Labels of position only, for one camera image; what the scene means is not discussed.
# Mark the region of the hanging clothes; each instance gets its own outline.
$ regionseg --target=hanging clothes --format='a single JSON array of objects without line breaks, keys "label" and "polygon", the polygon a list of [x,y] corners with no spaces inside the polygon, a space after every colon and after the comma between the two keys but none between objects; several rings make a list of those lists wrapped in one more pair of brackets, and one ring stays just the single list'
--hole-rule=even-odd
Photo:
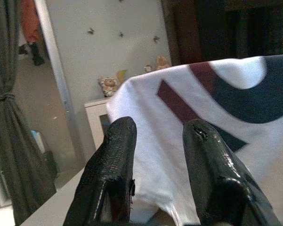
[{"label": "hanging clothes", "polygon": [[21,25],[27,42],[36,42],[40,39],[38,27],[39,18],[33,0],[21,0]]}]

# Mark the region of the teddy bear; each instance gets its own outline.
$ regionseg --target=teddy bear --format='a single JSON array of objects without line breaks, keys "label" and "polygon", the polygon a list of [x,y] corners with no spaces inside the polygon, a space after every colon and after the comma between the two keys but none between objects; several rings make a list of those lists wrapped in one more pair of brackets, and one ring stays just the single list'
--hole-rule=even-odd
[{"label": "teddy bear", "polygon": [[117,78],[107,77],[98,80],[105,97],[111,97],[118,89]]},{"label": "teddy bear", "polygon": [[164,56],[158,56],[156,62],[157,62],[157,67],[156,67],[157,71],[164,69],[164,68],[171,67],[171,64],[169,63],[167,58],[165,58]]}]

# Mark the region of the dark wooden furniture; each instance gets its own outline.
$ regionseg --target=dark wooden furniture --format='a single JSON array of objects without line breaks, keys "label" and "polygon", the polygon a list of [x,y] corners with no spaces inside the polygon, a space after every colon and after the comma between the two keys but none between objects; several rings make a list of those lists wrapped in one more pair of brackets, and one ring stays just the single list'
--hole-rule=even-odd
[{"label": "dark wooden furniture", "polygon": [[283,53],[283,0],[161,0],[174,65]]}]

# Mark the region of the grey curtain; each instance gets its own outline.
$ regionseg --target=grey curtain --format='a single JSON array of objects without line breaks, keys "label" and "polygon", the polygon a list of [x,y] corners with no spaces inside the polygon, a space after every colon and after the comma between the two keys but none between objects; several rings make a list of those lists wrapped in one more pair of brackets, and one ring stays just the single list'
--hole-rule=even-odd
[{"label": "grey curtain", "polygon": [[38,146],[10,93],[16,76],[20,2],[0,0],[0,162],[16,225],[56,192]]}]

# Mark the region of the white cabinet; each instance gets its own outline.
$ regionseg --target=white cabinet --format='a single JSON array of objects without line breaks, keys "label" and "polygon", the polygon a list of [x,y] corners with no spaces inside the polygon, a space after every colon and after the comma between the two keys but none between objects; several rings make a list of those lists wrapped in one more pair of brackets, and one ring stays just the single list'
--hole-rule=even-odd
[{"label": "white cabinet", "polygon": [[109,123],[106,107],[108,99],[109,98],[104,98],[85,103],[85,109],[96,149],[102,144],[104,130]]}]

